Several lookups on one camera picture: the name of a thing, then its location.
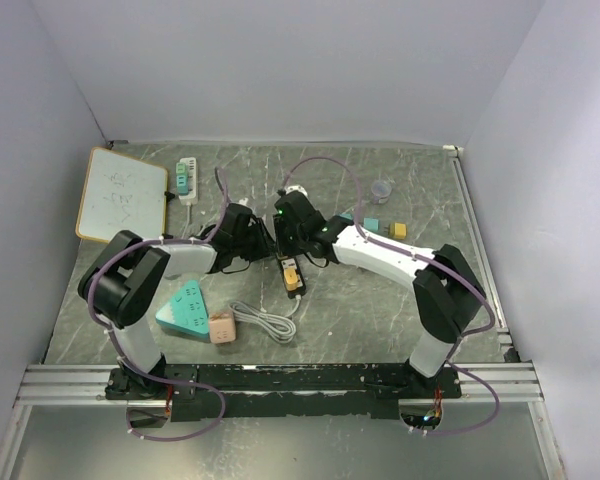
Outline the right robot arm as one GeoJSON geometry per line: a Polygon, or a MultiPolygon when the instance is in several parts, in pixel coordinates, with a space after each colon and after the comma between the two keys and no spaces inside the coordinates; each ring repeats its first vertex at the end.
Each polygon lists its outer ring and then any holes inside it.
{"type": "Polygon", "coordinates": [[[404,384],[411,395],[428,396],[485,299],[462,252],[449,244],[437,250],[404,245],[340,215],[325,219],[302,190],[278,195],[274,229],[282,254],[358,267],[413,291],[424,332],[406,361],[404,384]]]}

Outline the teal triangular socket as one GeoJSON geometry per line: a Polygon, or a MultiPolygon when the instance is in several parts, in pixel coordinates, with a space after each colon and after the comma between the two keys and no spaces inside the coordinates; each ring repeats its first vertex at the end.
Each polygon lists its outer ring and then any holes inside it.
{"type": "Polygon", "coordinates": [[[158,325],[210,341],[209,314],[199,283],[188,281],[155,314],[158,325]]]}

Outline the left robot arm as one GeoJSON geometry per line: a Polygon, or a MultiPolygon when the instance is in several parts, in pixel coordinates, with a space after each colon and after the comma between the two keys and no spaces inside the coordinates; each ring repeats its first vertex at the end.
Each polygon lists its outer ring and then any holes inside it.
{"type": "Polygon", "coordinates": [[[218,223],[190,237],[145,240],[119,231],[81,278],[78,294],[110,336],[132,389],[153,399],[167,385],[166,359],[146,318],[161,281],[185,273],[221,273],[236,258],[252,263],[273,253],[264,221],[250,208],[231,203],[218,223]]]}

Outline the pink cube socket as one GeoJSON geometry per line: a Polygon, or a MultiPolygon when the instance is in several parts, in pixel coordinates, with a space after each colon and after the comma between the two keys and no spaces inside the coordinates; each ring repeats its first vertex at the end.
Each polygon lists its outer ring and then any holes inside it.
{"type": "Polygon", "coordinates": [[[213,344],[226,344],[236,340],[236,322],[231,311],[209,317],[209,339],[213,344]]]}

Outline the black power strip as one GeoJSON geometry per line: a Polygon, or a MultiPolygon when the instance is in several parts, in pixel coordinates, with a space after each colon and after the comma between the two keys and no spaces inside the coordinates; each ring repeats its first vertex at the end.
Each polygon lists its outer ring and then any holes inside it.
{"type": "Polygon", "coordinates": [[[296,258],[278,256],[277,263],[288,298],[294,299],[303,296],[306,293],[306,282],[296,258]]]}

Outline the white power strip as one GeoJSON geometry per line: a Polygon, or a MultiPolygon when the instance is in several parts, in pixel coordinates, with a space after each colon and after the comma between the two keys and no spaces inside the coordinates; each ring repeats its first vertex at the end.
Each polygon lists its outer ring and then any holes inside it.
{"type": "Polygon", "coordinates": [[[179,196],[180,203],[185,206],[195,205],[198,201],[198,168],[197,159],[195,157],[181,158],[179,161],[188,164],[188,179],[189,179],[189,194],[186,196],[179,196]]]}

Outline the green plug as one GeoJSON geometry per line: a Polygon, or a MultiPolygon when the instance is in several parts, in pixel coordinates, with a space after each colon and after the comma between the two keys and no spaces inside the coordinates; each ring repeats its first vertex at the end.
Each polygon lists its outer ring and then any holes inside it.
{"type": "Polygon", "coordinates": [[[184,177],[186,178],[188,176],[188,164],[185,162],[177,162],[176,163],[176,176],[177,177],[184,177]]]}

